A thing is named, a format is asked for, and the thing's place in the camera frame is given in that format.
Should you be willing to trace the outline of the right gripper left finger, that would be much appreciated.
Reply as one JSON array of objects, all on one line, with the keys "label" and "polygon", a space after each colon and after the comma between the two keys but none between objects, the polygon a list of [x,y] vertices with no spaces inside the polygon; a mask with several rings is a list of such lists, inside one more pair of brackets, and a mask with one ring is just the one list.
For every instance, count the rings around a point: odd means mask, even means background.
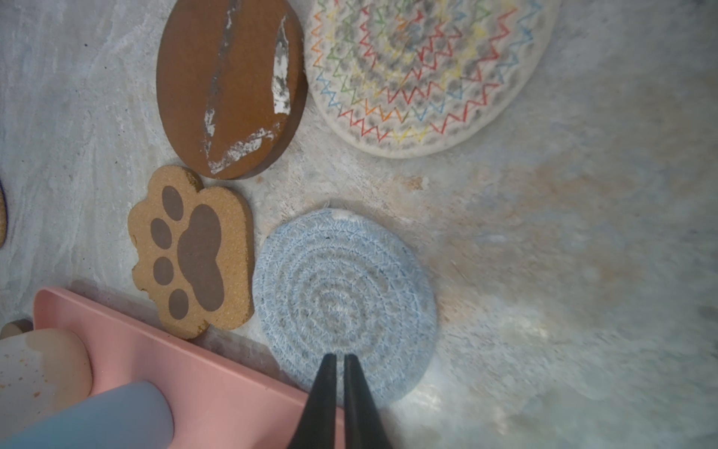
[{"label": "right gripper left finger", "polygon": [[323,357],[288,449],[333,449],[337,409],[337,356]]}]

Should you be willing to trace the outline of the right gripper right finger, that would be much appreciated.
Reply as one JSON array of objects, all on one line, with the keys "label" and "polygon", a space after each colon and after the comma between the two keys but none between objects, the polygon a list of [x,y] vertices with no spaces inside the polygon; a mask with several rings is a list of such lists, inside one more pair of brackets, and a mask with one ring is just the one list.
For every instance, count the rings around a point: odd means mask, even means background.
[{"label": "right gripper right finger", "polygon": [[392,449],[359,358],[344,357],[345,447]]}]

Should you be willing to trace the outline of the light blue woven coaster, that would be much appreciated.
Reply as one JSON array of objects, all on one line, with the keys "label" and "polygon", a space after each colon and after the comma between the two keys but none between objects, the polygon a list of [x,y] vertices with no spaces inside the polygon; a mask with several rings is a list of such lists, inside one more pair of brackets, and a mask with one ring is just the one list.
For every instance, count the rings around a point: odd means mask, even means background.
[{"label": "light blue woven coaster", "polygon": [[396,235],[352,211],[320,209],[265,240],[252,295],[280,369],[310,390],[324,355],[356,355],[375,403],[420,382],[439,333],[434,292]]}]

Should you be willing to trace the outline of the white multicolour woven coaster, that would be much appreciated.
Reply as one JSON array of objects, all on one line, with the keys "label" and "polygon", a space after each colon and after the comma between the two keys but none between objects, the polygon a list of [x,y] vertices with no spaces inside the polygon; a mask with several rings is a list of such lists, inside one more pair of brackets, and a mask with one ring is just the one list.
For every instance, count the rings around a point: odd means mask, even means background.
[{"label": "white multicolour woven coaster", "polygon": [[517,97],[559,11],[553,0],[318,1],[304,41],[310,93],[353,147],[433,155]]}]

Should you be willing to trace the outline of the dark brown round coaster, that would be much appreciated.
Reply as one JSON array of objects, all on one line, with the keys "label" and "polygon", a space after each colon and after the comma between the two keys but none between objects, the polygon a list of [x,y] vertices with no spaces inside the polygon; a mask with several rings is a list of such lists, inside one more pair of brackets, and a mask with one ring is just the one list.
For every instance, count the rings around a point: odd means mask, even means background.
[{"label": "dark brown round coaster", "polygon": [[161,38],[161,121],[175,153],[212,179],[255,176],[297,132],[308,95],[303,30],[287,1],[179,1]]}]

